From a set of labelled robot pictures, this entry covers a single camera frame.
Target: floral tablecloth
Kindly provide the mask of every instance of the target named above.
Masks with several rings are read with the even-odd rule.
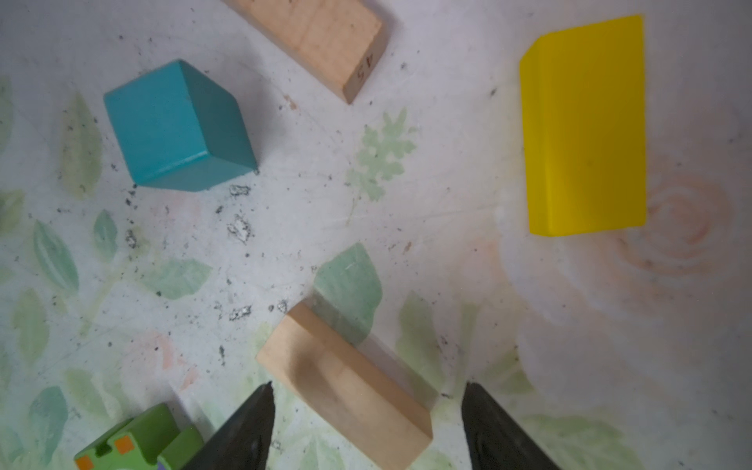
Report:
[[[749,468],[752,5],[369,4],[390,45],[351,106],[221,2],[0,5],[0,467],[73,468],[159,402],[208,438],[305,300],[432,410],[415,470],[468,468],[467,380],[565,470]],[[519,59],[627,14],[648,221],[530,235]],[[133,185],[102,95],[178,57],[238,99],[258,174]],[[372,467],[275,393],[269,468]]]

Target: natural wood block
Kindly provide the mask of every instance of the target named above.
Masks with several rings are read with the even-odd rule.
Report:
[[[429,412],[303,304],[256,359],[381,468],[405,470],[433,439]]]
[[[348,104],[387,48],[384,22],[359,0],[224,2]]]

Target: debris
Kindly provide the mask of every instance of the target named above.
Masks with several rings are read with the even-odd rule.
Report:
[[[245,243],[250,238],[250,224],[239,215],[235,215],[235,221],[227,224],[227,232],[234,235],[238,240]]]
[[[138,246],[138,240],[132,230],[126,230],[126,244],[133,250]]]
[[[230,195],[231,196],[248,196],[248,193],[250,193],[250,188],[248,186],[240,186],[238,184],[231,184],[230,185]]]
[[[290,109],[291,110],[294,111],[294,110],[298,109],[298,104],[295,103],[292,98],[290,98],[290,95],[285,95],[284,98],[285,98],[285,101],[287,101],[288,103],[290,103]]]
[[[250,305],[246,305],[245,307],[240,308],[233,308],[232,313],[229,316],[229,319],[231,322],[234,322],[236,320],[240,320],[241,318],[245,318],[250,316]]]

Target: teal cube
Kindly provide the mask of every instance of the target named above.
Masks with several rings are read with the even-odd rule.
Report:
[[[105,94],[136,184],[201,191],[256,170],[238,102],[183,60]]]

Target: white surface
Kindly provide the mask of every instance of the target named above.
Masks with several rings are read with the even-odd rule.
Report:
[[[378,5],[389,18],[390,44],[346,106],[220,2],[2,2],[0,75],[11,79],[15,118],[0,156],[0,189],[24,190],[29,214],[0,239],[0,263],[16,272],[0,287],[0,338],[14,371],[3,424],[25,426],[29,403],[44,387],[58,384],[68,397],[63,374],[75,367],[91,371],[95,382],[118,377],[127,405],[106,399],[108,418],[98,420],[69,398],[63,460],[109,422],[161,400],[180,403],[206,435],[249,391],[252,337],[282,315],[267,306],[302,299],[314,279],[311,266],[360,241],[384,289],[371,337],[394,355],[407,294],[431,302],[437,333],[447,340],[441,346],[447,394],[462,356],[459,306],[474,302],[482,308],[468,376],[517,344],[535,391],[495,395],[515,417],[578,415],[609,423],[645,468],[748,468],[752,4]],[[526,225],[519,59],[546,32],[627,14],[644,15],[650,221],[642,229],[533,237]],[[102,95],[178,57],[239,101],[261,170],[233,181],[251,186],[249,196],[231,197],[229,184],[199,194],[138,188],[136,197],[128,195],[132,182]],[[75,91],[98,118],[105,145],[96,194],[82,202],[57,177],[61,113]],[[403,108],[418,129],[411,135],[417,149],[402,160],[405,173],[382,185],[380,201],[363,196],[353,209],[358,193],[344,182],[363,127],[379,129],[382,113],[395,117]],[[731,207],[728,220],[717,217],[719,205]],[[118,282],[92,332],[80,338],[76,302],[90,305],[107,274],[90,256],[90,227],[102,209],[121,233],[128,220],[143,229],[156,250],[151,261],[196,258],[213,271],[194,296],[173,302]],[[226,230],[236,214],[251,224],[246,244]],[[54,311],[54,292],[31,263],[34,219],[50,223],[76,259],[81,285],[68,315]],[[31,368],[18,355],[11,325],[13,305],[27,287],[46,302],[52,331]],[[229,312],[244,305],[253,313],[229,322]],[[153,351],[160,346],[162,352]],[[166,348],[174,350],[169,368],[162,367]],[[378,360],[378,348],[364,348]],[[390,374],[407,383],[398,369]],[[195,380],[185,387],[186,378]],[[434,448],[456,468],[468,468],[459,415],[450,410],[446,420],[435,417]],[[294,442],[296,431],[280,438],[279,468],[299,466],[305,446]],[[370,465],[337,435],[325,435],[347,468]]]

